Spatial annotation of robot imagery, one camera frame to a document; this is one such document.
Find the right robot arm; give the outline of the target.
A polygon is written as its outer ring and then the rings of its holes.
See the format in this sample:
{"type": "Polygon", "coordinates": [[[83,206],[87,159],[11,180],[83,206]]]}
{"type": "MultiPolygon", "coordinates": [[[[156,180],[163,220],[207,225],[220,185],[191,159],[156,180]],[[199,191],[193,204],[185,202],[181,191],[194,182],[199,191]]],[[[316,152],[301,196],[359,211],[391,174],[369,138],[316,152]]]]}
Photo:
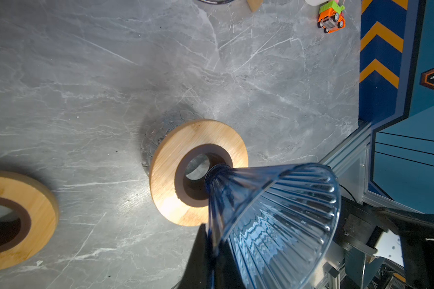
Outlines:
{"type": "Polygon", "coordinates": [[[389,260],[403,268],[410,288],[434,289],[434,214],[342,201],[334,241],[346,251],[353,287],[366,288],[389,260]]]}

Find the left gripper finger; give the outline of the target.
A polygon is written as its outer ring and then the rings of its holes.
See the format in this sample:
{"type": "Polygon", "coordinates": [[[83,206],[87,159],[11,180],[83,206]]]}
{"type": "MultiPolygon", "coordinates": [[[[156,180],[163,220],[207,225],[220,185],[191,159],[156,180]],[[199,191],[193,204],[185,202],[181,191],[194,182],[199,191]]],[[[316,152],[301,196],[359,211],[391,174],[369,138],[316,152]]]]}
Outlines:
{"type": "Polygon", "coordinates": [[[205,224],[201,224],[178,289],[211,289],[212,245],[205,224]]]}

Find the blue glass dripper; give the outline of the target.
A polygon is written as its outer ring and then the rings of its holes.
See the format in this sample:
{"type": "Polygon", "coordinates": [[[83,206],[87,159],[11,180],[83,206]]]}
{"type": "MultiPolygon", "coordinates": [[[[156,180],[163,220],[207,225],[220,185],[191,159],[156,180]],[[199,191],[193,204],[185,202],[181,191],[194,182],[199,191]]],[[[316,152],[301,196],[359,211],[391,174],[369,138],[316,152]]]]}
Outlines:
{"type": "Polygon", "coordinates": [[[232,168],[205,178],[211,289],[300,289],[333,240],[337,177],[318,163],[232,168]]]}

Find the grey ribbed glass pitcher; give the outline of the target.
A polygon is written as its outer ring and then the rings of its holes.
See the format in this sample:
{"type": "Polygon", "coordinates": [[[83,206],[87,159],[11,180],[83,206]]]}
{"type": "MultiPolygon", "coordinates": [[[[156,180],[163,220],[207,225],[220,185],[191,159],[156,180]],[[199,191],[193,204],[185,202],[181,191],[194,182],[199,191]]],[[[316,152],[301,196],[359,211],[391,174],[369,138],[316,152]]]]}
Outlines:
{"type": "Polygon", "coordinates": [[[179,126],[201,119],[204,119],[201,114],[187,108],[171,109],[144,119],[139,131],[139,152],[147,177],[150,175],[154,154],[164,139],[179,126]]]}

